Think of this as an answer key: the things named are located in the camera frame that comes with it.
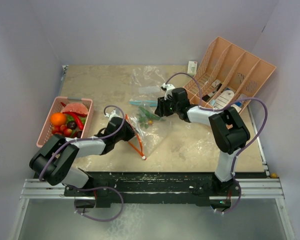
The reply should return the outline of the green fake cucumber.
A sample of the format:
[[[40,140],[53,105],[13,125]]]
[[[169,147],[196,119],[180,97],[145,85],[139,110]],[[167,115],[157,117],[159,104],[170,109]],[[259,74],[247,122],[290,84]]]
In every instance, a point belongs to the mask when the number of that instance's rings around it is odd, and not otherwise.
[[[144,107],[139,106],[138,110],[144,114],[148,120],[155,120],[155,121],[164,121],[164,119],[162,117],[159,117],[153,113],[151,113],[150,111],[148,111],[147,109],[145,109]]]

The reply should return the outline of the cherry tomato leaf sprig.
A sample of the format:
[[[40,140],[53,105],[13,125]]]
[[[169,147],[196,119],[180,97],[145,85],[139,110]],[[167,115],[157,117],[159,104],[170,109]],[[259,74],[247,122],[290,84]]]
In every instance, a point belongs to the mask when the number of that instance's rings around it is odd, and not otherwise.
[[[137,121],[139,123],[139,126],[144,129],[149,128],[154,123],[154,121],[152,120],[152,118],[149,115],[144,115],[141,113],[137,114]]]

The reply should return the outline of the zip bag with orange watermelon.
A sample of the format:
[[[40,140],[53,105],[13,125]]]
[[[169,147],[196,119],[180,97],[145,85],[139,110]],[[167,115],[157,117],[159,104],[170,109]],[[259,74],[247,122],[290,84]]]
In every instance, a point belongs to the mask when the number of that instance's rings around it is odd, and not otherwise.
[[[136,133],[135,137],[128,143],[140,155],[142,160],[146,160],[169,135],[172,129],[172,122],[162,117],[164,120],[153,120],[153,125],[149,128],[141,128],[137,118],[137,114],[142,114],[139,111],[139,107],[143,107],[155,114],[153,107],[140,104],[136,106],[132,113],[125,115],[125,120],[134,128]]]

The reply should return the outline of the zip bag with fake fruit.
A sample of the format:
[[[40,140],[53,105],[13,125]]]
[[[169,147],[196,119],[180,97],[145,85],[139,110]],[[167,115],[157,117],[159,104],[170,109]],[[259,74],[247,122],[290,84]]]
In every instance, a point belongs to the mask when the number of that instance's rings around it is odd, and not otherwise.
[[[161,86],[165,82],[166,72],[162,67],[146,65],[133,69],[129,104],[134,106],[145,104],[149,107],[156,107],[158,98],[163,93]]]

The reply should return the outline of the red fake chili pepper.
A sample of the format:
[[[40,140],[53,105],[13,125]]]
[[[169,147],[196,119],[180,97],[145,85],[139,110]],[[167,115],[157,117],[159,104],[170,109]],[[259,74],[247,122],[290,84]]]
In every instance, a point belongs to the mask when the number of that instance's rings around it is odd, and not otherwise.
[[[64,103],[64,102],[61,102],[61,105],[63,106],[63,107],[65,107],[65,105],[67,105],[66,103]],[[73,114],[73,115],[75,115],[75,116],[77,116],[77,117],[86,117],[87,115],[80,115],[80,114],[76,114],[76,113],[74,113],[74,112],[64,112],[64,114]]]

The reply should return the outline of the fake watermelon slice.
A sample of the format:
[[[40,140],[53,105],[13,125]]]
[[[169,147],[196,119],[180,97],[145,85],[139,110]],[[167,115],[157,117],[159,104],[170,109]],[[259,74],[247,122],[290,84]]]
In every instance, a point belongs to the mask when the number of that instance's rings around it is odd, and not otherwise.
[[[65,107],[61,111],[62,113],[65,112],[72,112],[78,115],[88,115],[89,110],[88,108],[80,102],[71,102],[65,105]]]

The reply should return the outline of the dark purple fake plum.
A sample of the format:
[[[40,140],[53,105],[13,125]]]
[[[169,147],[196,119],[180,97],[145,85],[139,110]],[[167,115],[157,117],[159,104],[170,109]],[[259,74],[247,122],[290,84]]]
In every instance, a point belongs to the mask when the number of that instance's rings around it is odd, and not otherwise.
[[[77,123],[74,120],[71,120],[66,126],[68,129],[75,130],[77,128]]]

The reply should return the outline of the orange fake orange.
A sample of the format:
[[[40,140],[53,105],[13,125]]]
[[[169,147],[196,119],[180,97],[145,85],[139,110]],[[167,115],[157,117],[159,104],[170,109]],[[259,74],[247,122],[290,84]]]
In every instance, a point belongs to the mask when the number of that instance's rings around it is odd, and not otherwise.
[[[53,126],[65,125],[67,122],[67,117],[62,112],[53,113],[50,117],[50,123]]]

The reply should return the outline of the pink plastic basket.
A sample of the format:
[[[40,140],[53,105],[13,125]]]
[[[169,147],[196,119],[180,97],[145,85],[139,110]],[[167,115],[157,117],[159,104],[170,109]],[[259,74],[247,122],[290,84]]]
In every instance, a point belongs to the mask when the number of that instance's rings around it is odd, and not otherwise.
[[[37,147],[41,148],[54,134],[87,137],[93,114],[92,99],[56,97],[38,137]]]

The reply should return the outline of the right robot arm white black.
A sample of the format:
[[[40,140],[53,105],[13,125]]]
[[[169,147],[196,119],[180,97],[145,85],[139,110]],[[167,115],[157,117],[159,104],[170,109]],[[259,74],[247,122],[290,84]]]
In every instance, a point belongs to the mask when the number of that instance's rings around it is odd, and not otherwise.
[[[187,91],[172,84],[163,84],[163,97],[157,99],[154,113],[159,117],[178,115],[187,123],[211,127],[214,141],[220,150],[218,164],[212,175],[212,190],[218,196],[225,195],[234,183],[238,153],[246,146],[251,135],[234,107],[214,111],[191,104]]]

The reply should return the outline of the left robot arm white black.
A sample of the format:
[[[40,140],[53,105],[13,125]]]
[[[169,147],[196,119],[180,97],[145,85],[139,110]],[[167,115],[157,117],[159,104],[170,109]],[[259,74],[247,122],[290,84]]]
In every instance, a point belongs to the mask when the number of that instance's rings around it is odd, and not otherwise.
[[[50,185],[65,184],[75,187],[81,196],[93,191],[93,178],[73,167],[76,158],[105,155],[119,141],[130,141],[134,128],[123,118],[115,116],[98,134],[90,138],[68,138],[55,134],[32,157],[29,167]]]

